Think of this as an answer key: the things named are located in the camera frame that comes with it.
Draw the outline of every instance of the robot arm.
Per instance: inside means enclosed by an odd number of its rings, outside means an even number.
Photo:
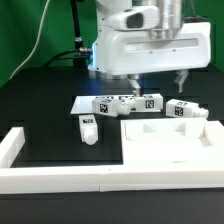
[[[184,23],[184,0],[96,0],[98,38],[90,73],[104,78],[178,71],[179,92],[188,69],[210,62],[210,23]]]

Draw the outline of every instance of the white block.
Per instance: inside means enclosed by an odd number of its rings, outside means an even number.
[[[0,194],[99,191],[91,167],[0,169]]]
[[[129,115],[131,107],[123,105],[118,99],[96,98],[92,101],[93,112],[111,117],[117,117],[119,114]]]
[[[0,144],[0,168],[9,168],[25,143],[23,128],[12,128]]]
[[[82,142],[94,145],[98,141],[98,128],[94,115],[79,116],[79,128]]]
[[[133,176],[123,170],[100,173],[99,179],[100,191],[135,190]]]
[[[224,149],[224,129],[220,122],[212,121],[206,123],[204,134],[212,145]]]
[[[150,96],[155,97],[155,108],[162,108],[162,101],[163,98],[160,94],[152,94]],[[71,114],[92,114],[94,111],[99,111],[97,107],[93,110],[92,108],[92,101],[96,98],[104,98],[104,99],[115,99],[115,100],[121,100],[122,103],[125,100],[133,99],[133,95],[101,95],[101,96],[77,96],[75,99],[75,102],[73,104]],[[158,112],[160,109],[150,109],[148,112]]]
[[[185,135],[192,138],[201,138],[204,134],[205,123],[205,119],[187,121]]]
[[[125,124],[126,138],[130,141],[136,141],[143,135],[143,124],[139,122],[128,122]]]
[[[199,108],[198,103],[186,102],[172,99],[166,103],[166,115],[177,118],[208,118],[209,111]]]

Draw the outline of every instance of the black symbol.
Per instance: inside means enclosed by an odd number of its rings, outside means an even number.
[[[97,99],[97,98],[110,99],[110,100],[113,100],[113,99],[114,99],[113,96],[97,96],[96,99]]]
[[[91,124],[91,123],[93,123],[93,119],[84,119],[83,123],[84,124]]]
[[[108,100],[108,99],[105,99],[105,100],[102,100],[101,103],[110,103],[112,100]]]
[[[100,112],[101,113],[108,113],[108,106],[105,104],[100,104]]]
[[[118,99],[121,100],[121,103],[122,104],[124,104],[124,102],[126,100],[132,100],[132,99],[134,99],[134,96],[119,96]]]
[[[144,95],[144,97],[145,97],[146,99],[153,99],[153,96],[150,96],[150,95]]]
[[[175,107],[175,115],[183,117],[184,116],[184,109],[181,107]]]
[[[146,100],[145,101],[146,109],[152,109],[155,107],[154,100]]]
[[[177,105],[185,107],[187,105],[187,103],[186,102],[179,102],[179,103],[177,103]]]

